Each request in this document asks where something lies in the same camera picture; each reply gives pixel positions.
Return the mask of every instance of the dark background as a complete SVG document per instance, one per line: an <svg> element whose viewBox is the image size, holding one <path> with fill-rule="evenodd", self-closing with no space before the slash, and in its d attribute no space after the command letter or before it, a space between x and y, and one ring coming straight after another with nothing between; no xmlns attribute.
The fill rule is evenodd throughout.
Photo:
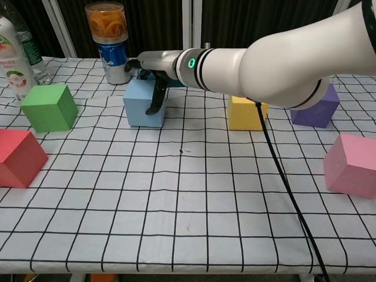
<svg viewBox="0 0 376 282"><path fill-rule="evenodd" d="M10 0L22 14L43 56L64 57L41 0ZM98 0L58 0L78 57L98 58L85 5ZM182 49L181 0L121 0L129 56L146 50ZM360 0L352 0L351 6ZM266 35L320 21L337 0L203 0L202 44L245 48Z"/></svg>

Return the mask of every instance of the yellow cube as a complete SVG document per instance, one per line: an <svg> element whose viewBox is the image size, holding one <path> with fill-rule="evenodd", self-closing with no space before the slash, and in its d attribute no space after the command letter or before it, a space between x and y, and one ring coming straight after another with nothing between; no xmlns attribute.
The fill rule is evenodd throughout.
<svg viewBox="0 0 376 282"><path fill-rule="evenodd" d="M267 115L268 107L268 104L261 103L261 111L264 120ZM246 98L229 97L229 103L227 105L229 130L263 130L258 115L254 102Z"/></svg>

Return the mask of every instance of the orange food in container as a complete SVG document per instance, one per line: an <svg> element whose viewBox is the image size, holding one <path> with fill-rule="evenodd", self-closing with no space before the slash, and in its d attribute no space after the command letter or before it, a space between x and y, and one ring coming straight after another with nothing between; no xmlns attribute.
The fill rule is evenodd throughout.
<svg viewBox="0 0 376 282"><path fill-rule="evenodd" d="M95 42L118 43L127 40L128 30L122 4L95 2L86 5L85 12Z"/></svg>

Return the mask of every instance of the blue and white can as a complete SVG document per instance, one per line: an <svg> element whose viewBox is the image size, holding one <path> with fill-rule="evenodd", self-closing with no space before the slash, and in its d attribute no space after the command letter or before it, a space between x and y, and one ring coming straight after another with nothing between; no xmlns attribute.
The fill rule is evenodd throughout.
<svg viewBox="0 0 376 282"><path fill-rule="evenodd" d="M124 71L124 66L128 61L124 42L98 44L98 51L108 83L124 84L130 81L129 73Z"/></svg>

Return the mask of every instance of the purple cube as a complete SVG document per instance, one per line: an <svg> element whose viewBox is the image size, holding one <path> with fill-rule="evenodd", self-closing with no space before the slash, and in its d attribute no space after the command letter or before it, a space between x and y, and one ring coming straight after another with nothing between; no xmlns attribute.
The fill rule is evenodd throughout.
<svg viewBox="0 0 376 282"><path fill-rule="evenodd" d="M295 125L326 128L335 110L340 104L340 98L333 84L318 103L305 110L290 110L291 120Z"/></svg>

